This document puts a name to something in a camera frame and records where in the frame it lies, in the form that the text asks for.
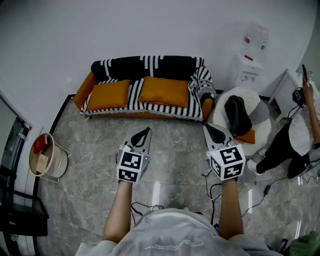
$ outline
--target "marble floor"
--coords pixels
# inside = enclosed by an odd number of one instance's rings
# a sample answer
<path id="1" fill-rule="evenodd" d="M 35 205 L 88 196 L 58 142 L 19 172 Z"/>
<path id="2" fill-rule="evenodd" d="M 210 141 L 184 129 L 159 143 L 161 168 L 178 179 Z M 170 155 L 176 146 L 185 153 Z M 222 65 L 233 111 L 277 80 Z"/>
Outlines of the marble floor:
<path id="1" fill-rule="evenodd" d="M 284 125 L 275 122 L 278 110 L 269 106 L 272 130 L 268 145 Z M 40 179 L 38 196 L 49 214 L 48 236 L 37 237 L 41 255 L 73 256 L 81 242 L 91 245 L 102 239 L 103 228 L 112 207 L 118 182 L 115 154 L 125 134 L 136 127 L 152 129 L 151 161 L 142 181 L 133 186 L 132 202 L 163 205 L 165 208 L 189 207 L 208 219 L 212 203 L 206 194 L 208 173 L 206 145 L 201 123 L 186 120 L 93 117 L 82 118 L 69 101 L 53 137 L 72 153 L 68 168 L 59 183 Z M 286 177 L 289 161 L 262 176 L 245 169 L 237 182 L 241 212 L 258 204 L 266 185 Z M 318 166 L 303 174 L 308 180 L 317 175 Z M 208 185 L 218 183 L 214 174 Z M 214 197 L 221 187 L 214 187 Z M 144 206 L 136 209 L 145 213 Z M 220 199 L 215 202 L 214 223 L 219 221 Z M 243 217 L 246 234 L 257 235 L 275 250 L 282 238 L 289 240 L 320 231 L 320 187 L 314 180 L 299 185 L 298 179 L 279 180 L 271 186 L 262 204 Z"/>

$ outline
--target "human forearm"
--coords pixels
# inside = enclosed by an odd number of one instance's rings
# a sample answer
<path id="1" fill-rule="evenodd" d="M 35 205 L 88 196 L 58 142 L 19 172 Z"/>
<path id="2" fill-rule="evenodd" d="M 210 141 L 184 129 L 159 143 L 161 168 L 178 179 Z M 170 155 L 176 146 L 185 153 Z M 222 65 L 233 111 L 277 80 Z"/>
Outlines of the human forearm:
<path id="1" fill-rule="evenodd" d="M 318 121 L 317 113 L 315 110 L 315 106 L 313 103 L 311 103 L 311 104 L 308 104 L 307 107 L 309 112 L 309 118 L 310 118 L 310 124 L 311 124 L 314 143 L 315 144 L 320 143 L 320 126 L 319 126 L 319 121 Z"/>
<path id="2" fill-rule="evenodd" d="M 243 234 L 244 226 L 241 217 L 237 183 L 228 179 L 222 185 L 222 202 L 219 218 L 219 236 L 229 240 Z"/>
<path id="3" fill-rule="evenodd" d="M 132 183 L 120 182 L 106 219 L 103 240 L 119 243 L 130 231 Z"/>

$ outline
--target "white shirt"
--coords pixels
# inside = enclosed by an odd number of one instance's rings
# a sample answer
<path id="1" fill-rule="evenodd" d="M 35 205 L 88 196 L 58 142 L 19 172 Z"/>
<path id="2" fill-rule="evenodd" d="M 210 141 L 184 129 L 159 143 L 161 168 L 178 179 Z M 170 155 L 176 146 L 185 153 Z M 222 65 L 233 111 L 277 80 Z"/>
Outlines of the white shirt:
<path id="1" fill-rule="evenodd" d="M 200 214 L 163 209 L 145 214 L 116 244 L 101 241 L 91 247 L 82 243 L 75 256 L 279 256 L 255 236 L 240 234 L 229 240 L 218 236 Z"/>
<path id="2" fill-rule="evenodd" d="M 320 120 L 320 99 L 313 99 L 314 109 Z M 308 108 L 305 107 L 293 118 L 289 127 L 289 140 L 292 148 L 300 156 L 306 155 L 314 143 Z"/>

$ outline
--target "black and white marker cube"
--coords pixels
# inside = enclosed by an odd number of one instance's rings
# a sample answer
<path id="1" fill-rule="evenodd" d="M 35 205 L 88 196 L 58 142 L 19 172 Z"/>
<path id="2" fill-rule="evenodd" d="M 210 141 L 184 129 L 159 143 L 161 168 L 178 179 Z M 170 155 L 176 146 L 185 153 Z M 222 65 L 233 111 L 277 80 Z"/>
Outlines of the black and white marker cube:
<path id="1" fill-rule="evenodd" d="M 244 172 L 246 158 L 241 145 L 208 151 L 206 155 L 210 167 L 221 181 L 241 176 Z"/>
<path id="2" fill-rule="evenodd" d="M 138 183 L 147 169 L 149 155 L 119 150 L 120 161 L 116 168 L 116 178 L 119 180 Z"/>

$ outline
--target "human hand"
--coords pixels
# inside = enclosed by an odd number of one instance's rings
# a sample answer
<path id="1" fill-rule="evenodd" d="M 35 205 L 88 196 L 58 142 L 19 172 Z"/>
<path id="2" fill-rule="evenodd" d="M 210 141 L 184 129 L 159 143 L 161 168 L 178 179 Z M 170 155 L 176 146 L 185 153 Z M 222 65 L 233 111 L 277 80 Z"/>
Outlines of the human hand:
<path id="1" fill-rule="evenodd" d="M 313 104 L 314 102 L 314 89 L 312 85 L 306 81 L 305 77 L 302 77 L 303 84 L 302 84 L 302 92 L 304 95 L 305 103 L 307 106 Z"/>

